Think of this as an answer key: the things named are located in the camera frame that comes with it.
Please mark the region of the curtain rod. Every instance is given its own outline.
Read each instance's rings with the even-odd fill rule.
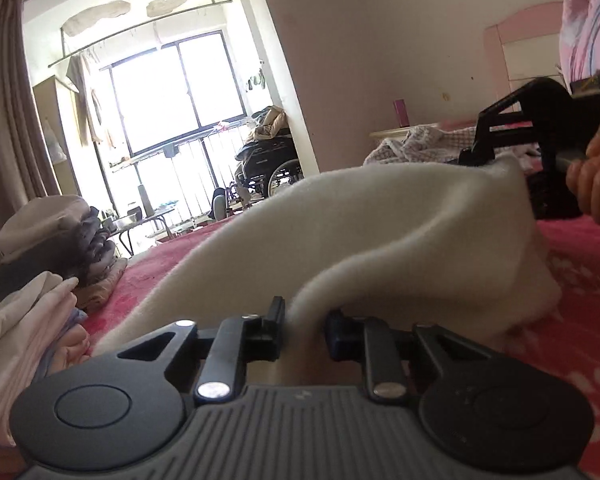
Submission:
[[[147,25],[149,23],[154,23],[154,22],[157,22],[158,20],[162,20],[164,18],[169,18],[170,16],[177,16],[178,14],[183,14],[184,12],[191,12],[192,10],[208,9],[209,7],[215,7],[215,6],[223,5],[223,4],[232,4],[233,2],[234,2],[233,0],[223,0],[222,2],[216,2],[216,0],[211,0],[210,4],[200,5],[197,7],[191,7],[190,9],[179,10],[178,12],[172,12],[170,14],[165,14],[164,16],[158,16],[157,18],[152,18],[150,20],[146,20],[145,22],[138,23],[137,25],[123,28],[122,30],[114,32],[113,34],[109,34],[108,36],[105,36],[104,38],[100,38],[97,41],[93,41],[93,43],[85,45],[84,47],[81,47],[78,50],[75,50],[74,52],[70,52],[68,54],[64,53],[64,30],[62,30],[62,28],[60,28],[60,33],[62,36],[62,57],[60,59],[58,59],[57,61],[54,61],[47,68],[52,68],[55,65],[57,65],[58,63],[60,63],[61,61],[64,61],[65,59],[69,59],[71,56],[75,56],[76,54],[80,54],[81,52],[84,52],[88,48],[91,48],[92,46],[100,43],[101,41],[106,41],[109,38],[113,38],[114,36],[122,34],[123,32],[128,32],[130,30],[133,30],[134,28],[142,27],[143,25]]]
[[[130,30],[133,30],[134,28],[142,27],[143,25],[147,25],[148,23],[157,22],[158,20],[162,20],[164,18],[170,18],[171,16],[177,16],[178,14],[183,14],[184,12],[191,12],[192,10],[208,9],[209,7],[216,7],[216,6],[223,5],[223,4],[232,4],[233,2],[234,2],[233,0],[224,0],[222,2],[215,2],[215,3],[212,3],[212,4],[200,5],[198,7],[192,7],[191,9],[179,10],[178,12],[172,12],[171,14],[166,14],[164,16],[159,16],[158,18],[153,18],[151,20],[147,20],[145,22],[138,23],[137,25],[133,25],[132,27],[123,28],[122,30],[114,32],[113,34],[109,34],[108,36],[105,36],[104,38],[100,38],[97,41],[93,41],[93,43],[85,45],[84,47],[81,47],[78,50],[70,52],[66,56],[62,56],[60,59],[58,59],[58,60],[54,61],[52,64],[50,64],[48,66],[48,68],[54,67],[58,63],[64,61],[65,59],[69,59],[71,56],[75,56],[76,54],[80,54],[81,52],[84,52],[88,48],[91,48],[92,46],[100,43],[101,41],[108,40],[109,38],[113,38],[114,36],[122,34],[123,32],[128,32]]]

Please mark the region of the white folded towel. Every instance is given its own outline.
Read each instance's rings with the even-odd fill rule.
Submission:
[[[77,283],[43,272],[0,303],[0,446],[14,446],[11,407],[74,308]]]
[[[276,365],[251,381],[355,380],[331,363],[328,311],[373,315],[393,328],[437,322],[493,343],[543,316],[560,289],[544,263],[525,179],[512,156],[485,168],[390,164],[294,184],[193,250],[96,353],[179,319],[200,328],[288,301]]]

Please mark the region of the checkered cloth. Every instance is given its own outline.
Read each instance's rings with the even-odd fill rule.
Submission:
[[[446,132],[436,124],[420,124],[408,128],[403,139],[385,139],[364,161],[367,164],[391,164],[393,162],[448,162],[458,158],[460,151],[474,143],[475,126]],[[532,169],[538,158],[534,144],[501,148],[496,154],[511,152],[520,161],[523,170]]]

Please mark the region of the white wall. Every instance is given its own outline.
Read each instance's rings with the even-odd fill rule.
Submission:
[[[266,67],[270,67],[278,89],[279,101],[275,104],[280,104],[286,111],[302,171],[305,176],[317,174],[319,169],[315,160],[314,147],[267,2],[266,0],[240,0],[240,2],[250,20],[250,26],[258,30],[262,40],[262,48],[268,61]]]
[[[485,28],[556,0],[364,0],[376,56],[392,74],[411,123],[474,117],[495,98],[482,46]]]
[[[266,88],[264,89],[262,86],[248,89],[247,81],[260,72],[261,57],[240,0],[234,0],[232,4],[225,4],[222,6],[222,10],[226,16],[226,40],[233,53],[235,76],[244,96],[244,104],[250,114],[253,114],[273,104],[270,95],[271,88],[276,94],[278,91],[272,78],[266,78]]]
[[[251,1],[255,8],[256,1]],[[327,171],[361,164],[373,147],[368,134],[395,127],[393,93],[376,57],[376,38],[368,33],[361,0],[266,4],[318,167]],[[284,101],[280,78],[275,77]]]

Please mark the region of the stack of folded clothes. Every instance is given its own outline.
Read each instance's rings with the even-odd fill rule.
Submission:
[[[87,359],[90,339],[79,324],[77,278],[42,272],[0,302],[0,473],[19,471],[24,463],[13,449],[9,413],[31,383]]]
[[[98,210],[81,197],[33,199],[0,230],[0,302],[48,271],[63,279],[78,278],[80,288],[101,283],[96,300],[94,294],[80,293],[78,308],[88,302],[92,312],[109,299],[126,267],[126,260],[117,260],[109,237]]]

